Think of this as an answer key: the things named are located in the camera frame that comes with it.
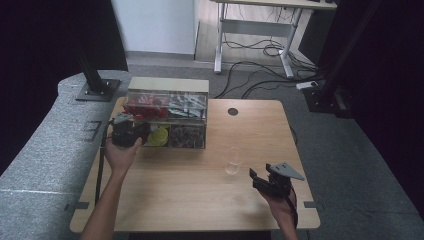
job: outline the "right hand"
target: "right hand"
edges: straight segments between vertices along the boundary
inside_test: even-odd
[[[142,140],[139,138],[135,141],[134,146],[123,149],[113,145],[111,138],[106,139],[105,156],[109,162],[110,168],[112,169],[112,173],[125,175],[134,161],[137,149],[141,145]]]
[[[272,216],[275,218],[280,228],[294,227],[294,219],[291,213],[291,209],[285,199],[275,199],[266,195],[265,193],[261,191],[259,191],[259,193],[268,202],[269,208],[271,209]],[[297,207],[296,195],[293,189],[290,190],[289,199],[293,203],[293,205]]]

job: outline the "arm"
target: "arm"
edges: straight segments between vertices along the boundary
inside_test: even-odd
[[[297,240],[298,237],[294,226],[293,216],[291,215],[290,207],[287,202],[284,199],[274,199],[262,192],[259,193],[268,202],[272,216],[274,216],[277,221],[277,224],[283,233],[284,239]],[[290,191],[289,198],[296,206],[296,197],[293,190]]]
[[[107,139],[105,156],[112,169],[112,175],[80,239],[112,239],[122,183],[140,146],[141,139],[138,139],[133,147],[120,149],[112,144],[110,138]]]

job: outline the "glass cup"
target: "glass cup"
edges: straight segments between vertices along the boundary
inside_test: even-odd
[[[225,171],[230,175],[235,175],[243,163],[243,160],[240,158],[240,149],[237,147],[228,148],[225,151],[225,159],[227,162]]]

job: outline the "wooden table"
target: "wooden table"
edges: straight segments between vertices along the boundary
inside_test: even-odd
[[[118,99],[112,116],[122,111]],[[124,181],[115,231],[198,232],[278,229],[265,200],[252,188],[249,168],[266,178],[265,163],[289,163],[305,176],[283,106],[274,100],[210,99],[206,149],[140,148]],[[236,108],[238,115],[228,114]],[[225,171],[224,152],[241,149],[239,172]],[[70,228],[81,232],[94,208],[99,154],[93,163]],[[105,161],[102,186],[110,168]],[[298,197],[300,229],[320,225],[307,176],[292,180]]]
[[[215,49],[215,67],[217,74],[221,73],[222,63],[222,35],[223,33],[249,34],[259,36],[275,36],[287,38],[287,44],[284,50],[280,50],[280,58],[283,63],[287,78],[293,78],[293,71],[288,61],[288,53],[291,43],[296,33],[300,16],[303,9],[319,9],[319,10],[335,10],[337,5],[326,3],[324,0],[320,2],[308,0],[211,0],[221,4],[220,18],[218,19],[218,45]],[[234,20],[225,18],[225,7],[227,4],[246,4],[257,6],[287,7],[294,8],[291,23],[272,23],[272,22],[255,22],[246,20]]]

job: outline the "table hole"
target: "table hole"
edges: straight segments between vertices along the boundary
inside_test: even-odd
[[[238,114],[238,110],[235,108],[230,108],[228,109],[228,114],[230,114],[231,116],[236,116]]]

